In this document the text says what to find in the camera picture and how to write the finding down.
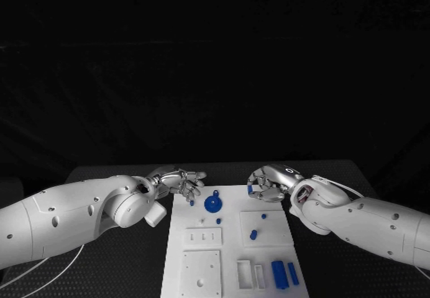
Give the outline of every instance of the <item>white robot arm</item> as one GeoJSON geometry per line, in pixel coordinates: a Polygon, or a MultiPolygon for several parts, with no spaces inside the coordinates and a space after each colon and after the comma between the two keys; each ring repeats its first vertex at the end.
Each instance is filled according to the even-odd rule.
{"type": "Polygon", "coordinates": [[[338,237],[371,253],[430,269],[430,215],[368,197],[351,200],[325,178],[305,179],[285,165],[267,165],[249,178],[249,193],[266,202],[289,194],[291,213],[321,235],[338,237]],[[253,191],[259,181],[263,191],[253,191]]]}
{"type": "Polygon", "coordinates": [[[204,172],[161,168],[149,177],[115,176],[52,187],[0,209],[0,269],[45,259],[96,240],[113,227],[166,215],[156,199],[200,195],[204,172]]]}

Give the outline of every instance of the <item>rectangular hole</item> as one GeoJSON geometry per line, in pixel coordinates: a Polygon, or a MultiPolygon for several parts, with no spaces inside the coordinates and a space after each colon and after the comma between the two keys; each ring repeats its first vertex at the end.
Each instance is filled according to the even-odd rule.
{"type": "Polygon", "coordinates": [[[263,266],[256,265],[256,279],[257,279],[257,289],[266,289],[266,283],[265,283],[265,276],[263,276],[263,266]]]}
{"type": "Polygon", "coordinates": [[[253,289],[252,262],[239,261],[239,283],[240,289],[253,289]]]}

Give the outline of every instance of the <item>dark backdrop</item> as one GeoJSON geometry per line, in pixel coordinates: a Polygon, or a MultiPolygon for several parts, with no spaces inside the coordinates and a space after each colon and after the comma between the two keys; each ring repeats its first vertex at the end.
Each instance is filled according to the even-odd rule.
{"type": "Polygon", "coordinates": [[[429,1],[153,2],[2,9],[0,176],[348,158],[430,212],[429,1]]]}

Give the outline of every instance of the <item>table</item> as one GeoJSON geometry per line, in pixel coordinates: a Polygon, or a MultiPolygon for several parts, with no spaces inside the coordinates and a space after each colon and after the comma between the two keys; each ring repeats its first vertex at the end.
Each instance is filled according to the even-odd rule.
{"type": "MultiPolygon", "coordinates": [[[[205,184],[246,184],[252,172],[269,163],[283,163],[309,177],[322,177],[376,197],[373,187],[353,161],[276,161],[178,164],[190,171],[207,171],[205,184]]],[[[67,183],[126,174],[145,176],[161,165],[81,166],[67,183]]],[[[86,245],[80,258],[63,277],[34,297],[161,297],[166,244],[172,214],[169,195],[161,199],[168,215],[156,228],[142,220],[130,228],[115,228],[86,245]]],[[[283,201],[288,211],[291,200],[283,201]]],[[[429,297],[430,281],[410,265],[373,255],[331,233],[314,233],[288,212],[296,253],[309,296],[314,297],[429,297]]],[[[22,297],[64,270],[77,250],[54,257],[5,290],[0,297],[22,297]]],[[[11,268],[12,280],[37,262],[11,268]]]]}

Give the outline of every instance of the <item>small blue piece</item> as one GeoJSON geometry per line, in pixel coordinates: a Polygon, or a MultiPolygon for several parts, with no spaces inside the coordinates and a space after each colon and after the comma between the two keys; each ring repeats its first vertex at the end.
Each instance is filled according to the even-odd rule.
{"type": "Polygon", "coordinates": [[[220,199],[220,192],[216,190],[214,195],[205,199],[205,209],[211,213],[217,213],[223,208],[223,200],[220,199]]]}
{"type": "Polygon", "coordinates": [[[285,272],[283,261],[272,262],[273,277],[276,278],[276,288],[285,290],[291,287],[288,273],[285,272]]]}
{"type": "Polygon", "coordinates": [[[293,280],[293,285],[299,285],[299,278],[296,274],[296,269],[295,269],[295,264],[289,263],[289,269],[291,269],[291,275],[292,275],[292,280],[293,280]]]}
{"type": "Polygon", "coordinates": [[[252,238],[252,240],[256,240],[257,239],[257,231],[256,230],[253,230],[252,235],[250,235],[250,238],[252,238]]]}

